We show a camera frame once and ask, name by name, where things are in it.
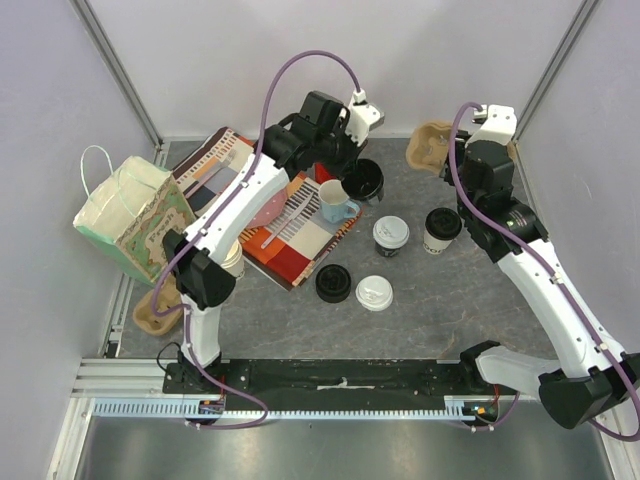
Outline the stack of black cups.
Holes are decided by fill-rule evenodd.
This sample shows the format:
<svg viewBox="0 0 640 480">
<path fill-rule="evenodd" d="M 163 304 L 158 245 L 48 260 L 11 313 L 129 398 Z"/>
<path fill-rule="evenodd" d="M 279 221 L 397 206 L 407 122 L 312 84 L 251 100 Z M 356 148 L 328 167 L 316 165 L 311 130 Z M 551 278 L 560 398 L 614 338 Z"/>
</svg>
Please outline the stack of black cups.
<svg viewBox="0 0 640 480">
<path fill-rule="evenodd" d="M 367 205 L 377 205 L 384 197 L 384 174 L 373 160 L 360 158 L 341 185 L 348 196 Z"/>
</svg>

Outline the black coffee cup lid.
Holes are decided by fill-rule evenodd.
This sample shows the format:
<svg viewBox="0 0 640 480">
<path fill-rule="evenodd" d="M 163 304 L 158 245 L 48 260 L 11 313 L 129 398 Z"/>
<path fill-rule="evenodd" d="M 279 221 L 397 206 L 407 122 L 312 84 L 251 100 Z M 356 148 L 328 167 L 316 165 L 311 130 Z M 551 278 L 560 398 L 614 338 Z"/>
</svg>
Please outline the black coffee cup lid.
<svg viewBox="0 0 640 480">
<path fill-rule="evenodd" d="M 453 240 L 462 230 L 462 221 L 456 211 L 446 207 L 438 207 L 427 215 L 425 230 L 438 240 Z"/>
</svg>

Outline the white coffee cup lid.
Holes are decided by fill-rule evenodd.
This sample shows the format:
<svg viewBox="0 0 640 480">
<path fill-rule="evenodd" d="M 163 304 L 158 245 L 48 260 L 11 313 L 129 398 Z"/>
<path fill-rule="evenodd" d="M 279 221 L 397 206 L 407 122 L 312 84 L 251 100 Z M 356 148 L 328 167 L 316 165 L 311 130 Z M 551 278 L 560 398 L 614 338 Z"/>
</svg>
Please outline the white coffee cup lid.
<svg viewBox="0 0 640 480">
<path fill-rule="evenodd" d="M 407 223 L 397 216 L 384 216 L 373 226 L 373 238 L 378 245 L 386 249 L 403 247 L 410 235 Z"/>
</svg>

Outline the stack of white lids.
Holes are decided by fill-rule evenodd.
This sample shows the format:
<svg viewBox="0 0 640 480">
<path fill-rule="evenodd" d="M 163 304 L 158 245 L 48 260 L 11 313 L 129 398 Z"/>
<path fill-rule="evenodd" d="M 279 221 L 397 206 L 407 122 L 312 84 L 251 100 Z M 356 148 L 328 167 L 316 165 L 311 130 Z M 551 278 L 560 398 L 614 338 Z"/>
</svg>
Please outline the stack of white lids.
<svg viewBox="0 0 640 480">
<path fill-rule="evenodd" d="M 358 302 L 372 312 L 386 310 L 393 302 L 391 283 L 379 275 L 363 278 L 356 286 L 355 293 Z"/>
</svg>

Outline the stack of white paper cups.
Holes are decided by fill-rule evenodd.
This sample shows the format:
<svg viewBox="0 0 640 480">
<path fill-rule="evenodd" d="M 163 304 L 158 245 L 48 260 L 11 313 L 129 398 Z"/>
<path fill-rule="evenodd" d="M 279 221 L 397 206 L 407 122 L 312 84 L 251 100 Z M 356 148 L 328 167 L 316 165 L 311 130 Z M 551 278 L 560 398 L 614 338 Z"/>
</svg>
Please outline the stack of white paper cups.
<svg viewBox="0 0 640 480">
<path fill-rule="evenodd" d="M 245 273 L 243 248 L 238 239 L 234 241 L 229 249 L 221 267 L 234 278 L 240 279 Z"/>
</svg>

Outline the green patterned paper bag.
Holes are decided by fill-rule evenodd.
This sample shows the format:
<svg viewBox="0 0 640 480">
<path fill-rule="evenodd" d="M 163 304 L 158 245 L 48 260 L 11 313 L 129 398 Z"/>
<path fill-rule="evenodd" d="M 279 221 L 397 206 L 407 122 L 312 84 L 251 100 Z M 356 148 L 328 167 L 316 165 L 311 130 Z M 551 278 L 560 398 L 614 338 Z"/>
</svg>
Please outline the green patterned paper bag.
<svg viewBox="0 0 640 480">
<path fill-rule="evenodd" d="M 87 200 L 73 226 L 124 273 L 153 286 L 168 264 L 165 234 L 183 232 L 196 216 L 170 171 L 140 156 L 109 171 L 90 190 L 80 170 Z"/>
</svg>

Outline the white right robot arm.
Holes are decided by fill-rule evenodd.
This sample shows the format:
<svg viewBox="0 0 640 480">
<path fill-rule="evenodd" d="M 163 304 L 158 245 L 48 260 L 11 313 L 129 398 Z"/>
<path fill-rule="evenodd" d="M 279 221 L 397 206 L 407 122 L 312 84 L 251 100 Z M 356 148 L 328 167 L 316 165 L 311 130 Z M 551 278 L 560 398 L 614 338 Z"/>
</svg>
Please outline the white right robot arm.
<svg viewBox="0 0 640 480">
<path fill-rule="evenodd" d="M 573 429 L 626 401 L 639 403 L 639 356 L 628 353 L 593 315 L 566 277 L 536 213 L 513 195 L 506 146 L 452 134 L 442 178 L 472 240 L 511 280 L 550 339 L 545 360 L 485 341 L 465 350 L 458 381 L 467 392 L 499 384 L 539 400 Z"/>
</svg>

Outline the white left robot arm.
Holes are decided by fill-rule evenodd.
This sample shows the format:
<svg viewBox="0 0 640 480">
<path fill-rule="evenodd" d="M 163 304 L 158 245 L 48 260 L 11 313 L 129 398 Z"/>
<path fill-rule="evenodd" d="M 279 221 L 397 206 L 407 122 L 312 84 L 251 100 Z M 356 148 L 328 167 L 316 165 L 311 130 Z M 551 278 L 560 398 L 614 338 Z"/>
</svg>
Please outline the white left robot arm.
<svg viewBox="0 0 640 480">
<path fill-rule="evenodd" d="M 184 379 L 196 392 L 211 392 L 219 382 L 213 363 L 221 355 L 221 309 L 236 285 L 222 263 L 234 242 L 300 172 L 316 163 L 338 178 L 352 172 L 370 131 L 383 121 L 383 112 L 364 91 L 354 92 L 349 104 L 319 91 L 308 93 L 299 112 L 264 131 L 245 166 L 206 213 L 184 232 L 166 233 L 168 273 L 184 310 L 181 350 L 190 363 Z"/>
</svg>

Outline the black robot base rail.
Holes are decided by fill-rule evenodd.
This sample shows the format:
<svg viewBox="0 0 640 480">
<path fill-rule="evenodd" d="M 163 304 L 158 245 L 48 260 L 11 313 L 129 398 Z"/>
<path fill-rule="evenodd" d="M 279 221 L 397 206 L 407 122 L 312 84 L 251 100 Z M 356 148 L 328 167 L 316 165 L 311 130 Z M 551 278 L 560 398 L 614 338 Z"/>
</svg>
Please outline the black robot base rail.
<svg viewBox="0 0 640 480">
<path fill-rule="evenodd" d="M 164 368 L 162 392 L 222 393 L 219 382 L 255 397 L 280 391 L 289 395 L 347 389 L 428 397 L 513 392 L 472 379 L 457 361 L 425 359 L 227 359 L 203 371 L 184 360 Z"/>
</svg>

